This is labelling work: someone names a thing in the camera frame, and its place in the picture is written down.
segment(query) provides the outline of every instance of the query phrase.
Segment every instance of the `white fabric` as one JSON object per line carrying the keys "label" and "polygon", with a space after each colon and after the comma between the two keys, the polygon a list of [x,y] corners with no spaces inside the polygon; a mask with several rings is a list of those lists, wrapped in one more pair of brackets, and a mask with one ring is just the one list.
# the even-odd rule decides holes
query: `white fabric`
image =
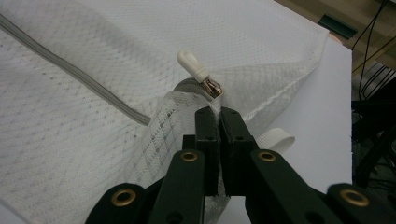
{"label": "white fabric", "polygon": [[[224,89],[212,107],[239,111],[260,136],[315,68],[327,34],[270,0],[3,0],[0,13],[152,118],[137,124],[0,32],[0,197],[32,223],[82,223],[107,189],[165,174],[193,133],[193,112],[209,105],[168,93],[188,76],[180,49]],[[205,221],[225,203],[207,202]]]}
{"label": "white fabric", "polygon": [[271,149],[280,154],[285,152],[294,143],[295,137],[281,128],[268,130],[256,139],[259,148]]}

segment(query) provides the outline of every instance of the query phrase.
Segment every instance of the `white strap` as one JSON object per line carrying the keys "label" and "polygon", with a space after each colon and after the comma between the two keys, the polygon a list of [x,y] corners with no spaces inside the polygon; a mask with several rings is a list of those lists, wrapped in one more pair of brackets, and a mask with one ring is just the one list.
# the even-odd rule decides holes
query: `white strap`
{"label": "white strap", "polygon": [[295,137],[283,129],[274,128],[256,139],[260,148],[271,149],[280,154],[285,152],[294,143]]}

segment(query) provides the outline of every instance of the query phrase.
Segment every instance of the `mesh bag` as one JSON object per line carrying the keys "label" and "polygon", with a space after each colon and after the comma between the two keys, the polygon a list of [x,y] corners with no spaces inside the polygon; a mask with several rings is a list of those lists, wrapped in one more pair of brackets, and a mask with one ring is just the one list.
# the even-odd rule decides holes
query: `mesh bag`
{"label": "mesh bag", "polygon": [[[26,223],[83,223],[111,187],[166,174],[194,112],[239,111],[254,136],[288,105],[320,60],[327,31],[274,1],[4,0],[0,31],[0,203]],[[149,118],[136,122],[70,71]],[[193,51],[224,94],[172,89]],[[205,222],[227,203],[205,200]]]}

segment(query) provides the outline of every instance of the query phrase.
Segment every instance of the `white zipper pull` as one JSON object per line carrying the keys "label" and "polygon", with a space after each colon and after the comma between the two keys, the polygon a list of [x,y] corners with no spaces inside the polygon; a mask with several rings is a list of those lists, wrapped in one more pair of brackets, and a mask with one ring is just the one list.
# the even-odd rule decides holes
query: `white zipper pull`
{"label": "white zipper pull", "polygon": [[213,98],[222,94],[219,83],[209,78],[209,73],[206,68],[193,53],[187,50],[181,50],[177,54],[177,61],[198,83],[200,83],[207,94]]}

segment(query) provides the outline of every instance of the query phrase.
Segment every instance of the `brass insert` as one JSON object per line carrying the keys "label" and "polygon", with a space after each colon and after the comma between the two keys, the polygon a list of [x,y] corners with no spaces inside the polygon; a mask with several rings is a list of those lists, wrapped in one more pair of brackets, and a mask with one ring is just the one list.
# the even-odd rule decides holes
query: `brass insert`
{"label": "brass insert", "polygon": [[111,202],[117,207],[122,207],[130,204],[136,198],[136,193],[131,189],[119,189],[117,192],[113,194],[111,197]]}
{"label": "brass insert", "polygon": [[359,207],[365,207],[370,203],[369,199],[366,196],[362,195],[354,189],[342,189],[340,191],[340,195],[345,201]]}
{"label": "brass insert", "polygon": [[198,155],[193,152],[185,152],[181,154],[181,159],[183,161],[196,161],[198,159]]}
{"label": "brass insert", "polygon": [[276,156],[271,152],[261,152],[259,153],[259,158],[262,161],[274,161]]}

